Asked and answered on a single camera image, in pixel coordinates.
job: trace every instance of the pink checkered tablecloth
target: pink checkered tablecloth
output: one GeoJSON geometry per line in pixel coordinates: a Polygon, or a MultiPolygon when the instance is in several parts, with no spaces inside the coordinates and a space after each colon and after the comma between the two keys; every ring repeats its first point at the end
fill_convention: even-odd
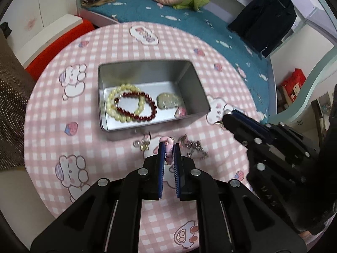
{"type": "MultiPolygon", "coordinates": [[[[38,80],[25,120],[26,169],[44,204],[57,217],[98,179],[117,180],[140,168],[144,157],[153,155],[161,136],[178,138],[187,133],[190,140],[200,140],[209,153],[204,160],[193,154],[196,167],[222,181],[243,179],[248,186],[246,148],[215,124],[217,116],[233,107],[258,119],[253,99],[240,75],[199,38],[154,23],[102,27],[64,48],[38,80]],[[135,34],[136,26],[147,32],[149,41],[135,34]],[[150,149],[143,153],[133,146],[142,137],[111,142],[101,130],[97,68],[107,62],[147,59],[190,60],[211,111],[189,127],[151,134],[150,149]]],[[[176,198],[173,170],[168,165],[164,181],[162,199],[143,202],[141,253],[188,252],[199,244],[195,202],[180,202],[176,198]]]]}

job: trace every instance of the teal bedsheet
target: teal bedsheet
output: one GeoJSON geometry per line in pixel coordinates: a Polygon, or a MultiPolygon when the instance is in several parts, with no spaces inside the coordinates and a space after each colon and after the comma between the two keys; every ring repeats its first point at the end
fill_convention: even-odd
{"type": "Polygon", "coordinates": [[[179,28],[195,35],[221,53],[237,70],[246,83],[260,111],[263,123],[267,122],[269,91],[269,62],[250,50],[240,37],[227,29],[227,23],[210,11],[176,10],[152,0],[116,0],[115,3],[93,7],[90,11],[115,17],[121,23],[144,21],[179,28]]]}

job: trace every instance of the red bag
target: red bag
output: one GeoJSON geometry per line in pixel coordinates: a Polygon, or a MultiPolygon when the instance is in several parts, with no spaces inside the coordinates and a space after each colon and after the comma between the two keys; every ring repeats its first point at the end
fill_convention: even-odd
{"type": "Polygon", "coordinates": [[[282,82],[282,86],[284,87],[285,92],[292,102],[296,100],[296,97],[305,80],[306,78],[302,70],[299,68],[295,68],[295,71],[292,73],[292,75],[282,82]]]}

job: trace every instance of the red fabric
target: red fabric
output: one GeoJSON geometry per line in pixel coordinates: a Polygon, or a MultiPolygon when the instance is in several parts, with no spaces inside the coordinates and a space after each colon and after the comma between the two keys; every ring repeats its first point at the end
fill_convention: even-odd
{"type": "Polygon", "coordinates": [[[26,71],[30,73],[35,81],[38,80],[48,63],[68,44],[80,36],[94,30],[94,26],[89,21],[83,19],[83,23],[71,29],[66,34],[55,40],[45,50],[43,50],[30,64],[26,71]]]}
{"type": "Polygon", "coordinates": [[[289,98],[292,102],[296,100],[296,97],[300,91],[300,88],[305,82],[305,76],[301,69],[295,68],[292,75],[282,82],[282,86],[285,88],[289,98]]]}

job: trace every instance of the black jacket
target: black jacket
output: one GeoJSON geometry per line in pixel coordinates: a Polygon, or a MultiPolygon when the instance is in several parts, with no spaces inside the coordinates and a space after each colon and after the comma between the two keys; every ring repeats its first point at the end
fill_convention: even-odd
{"type": "Polygon", "coordinates": [[[291,0],[253,0],[228,26],[267,57],[296,19],[291,0]]]}

